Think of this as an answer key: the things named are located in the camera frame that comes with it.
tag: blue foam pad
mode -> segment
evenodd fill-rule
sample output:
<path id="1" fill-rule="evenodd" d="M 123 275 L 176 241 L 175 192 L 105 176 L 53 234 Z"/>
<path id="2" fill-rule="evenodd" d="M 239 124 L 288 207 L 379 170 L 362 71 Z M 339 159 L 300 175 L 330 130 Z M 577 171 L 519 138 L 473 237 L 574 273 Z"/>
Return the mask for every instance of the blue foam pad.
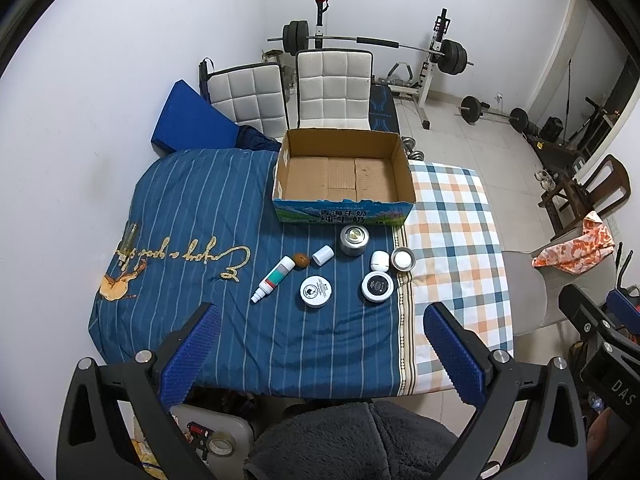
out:
<path id="1" fill-rule="evenodd" d="M 233 148 L 238 125 L 208 104 L 183 80 L 174 84 L 151 143 L 167 153 L 201 148 Z"/>
<path id="2" fill-rule="evenodd" d="M 427 307 L 422 319 L 424 335 L 433 346 L 462 402 L 476 408 L 484 405 L 486 391 L 482 368 L 433 305 Z"/>
<path id="3" fill-rule="evenodd" d="M 607 308 L 632 334 L 640 334 L 640 312 L 622 291 L 614 288 L 607 294 Z"/>
<path id="4" fill-rule="evenodd" d="M 211 305 L 162 371 L 158 398 L 168 411 L 189 393 L 203 362 L 220 337 L 221 309 Z"/>

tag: brown nut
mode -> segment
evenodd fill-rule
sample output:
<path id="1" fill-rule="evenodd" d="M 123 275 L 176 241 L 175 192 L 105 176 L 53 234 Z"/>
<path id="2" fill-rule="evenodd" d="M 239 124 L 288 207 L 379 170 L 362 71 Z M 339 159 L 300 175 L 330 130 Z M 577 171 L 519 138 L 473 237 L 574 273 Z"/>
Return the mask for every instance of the brown nut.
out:
<path id="1" fill-rule="evenodd" d="M 296 264 L 296 267 L 300 269 L 306 269 L 310 263 L 309 257 L 305 253 L 294 254 L 292 260 Z"/>

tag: cardboard box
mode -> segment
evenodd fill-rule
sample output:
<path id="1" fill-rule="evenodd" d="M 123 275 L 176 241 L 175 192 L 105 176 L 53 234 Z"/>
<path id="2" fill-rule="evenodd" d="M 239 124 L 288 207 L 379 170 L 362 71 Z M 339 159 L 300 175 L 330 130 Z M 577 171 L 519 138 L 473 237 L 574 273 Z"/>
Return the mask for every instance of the cardboard box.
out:
<path id="1" fill-rule="evenodd" d="M 415 191 L 398 134 L 301 128 L 282 141 L 272 199 L 281 222 L 402 225 Z"/>

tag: screw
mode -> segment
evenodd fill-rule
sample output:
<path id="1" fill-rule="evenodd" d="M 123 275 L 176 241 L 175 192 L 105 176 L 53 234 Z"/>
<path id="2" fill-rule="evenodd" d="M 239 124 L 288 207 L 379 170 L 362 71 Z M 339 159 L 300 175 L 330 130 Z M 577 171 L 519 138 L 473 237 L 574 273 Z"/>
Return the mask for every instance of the screw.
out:
<path id="1" fill-rule="evenodd" d="M 152 357 L 153 354 L 151 353 L 151 350 L 141 350 L 136 354 L 136 362 L 141 364 L 148 363 L 149 361 L 151 361 Z"/>
<path id="2" fill-rule="evenodd" d="M 90 357 L 83 357 L 78 361 L 78 368 L 81 370 L 88 370 L 91 366 L 92 359 Z"/>
<path id="3" fill-rule="evenodd" d="M 554 366 L 559 370 L 564 370 L 566 368 L 566 361 L 563 357 L 554 357 Z"/>
<path id="4" fill-rule="evenodd" d="M 499 363 L 505 363 L 511 359 L 511 356 L 504 350 L 496 350 L 494 351 L 494 359 Z"/>

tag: blue striped duvet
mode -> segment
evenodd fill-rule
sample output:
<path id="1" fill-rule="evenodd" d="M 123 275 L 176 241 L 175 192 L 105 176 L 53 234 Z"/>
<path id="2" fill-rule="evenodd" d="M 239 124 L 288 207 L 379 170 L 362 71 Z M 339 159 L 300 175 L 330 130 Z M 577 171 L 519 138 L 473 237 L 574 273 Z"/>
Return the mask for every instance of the blue striped duvet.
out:
<path id="1" fill-rule="evenodd" d="M 276 153 L 189 150 L 153 164 L 136 186 L 129 220 L 142 227 L 126 272 L 146 267 L 119 300 L 96 295 L 89 322 L 108 363 L 155 349 L 201 301 L 223 307 L 222 332 L 198 375 L 205 386 L 291 397 L 397 394 L 398 298 L 373 306 L 360 293 L 374 250 L 393 250 L 391 228 L 370 228 L 360 258 L 337 247 L 341 226 L 280 224 L 271 203 Z M 329 244 L 324 266 L 293 270 L 257 304 L 258 282 L 285 254 L 311 255 Z M 123 272 L 116 254 L 107 275 Z M 305 308 L 302 281 L 333 287 L 319 310 Z"/>

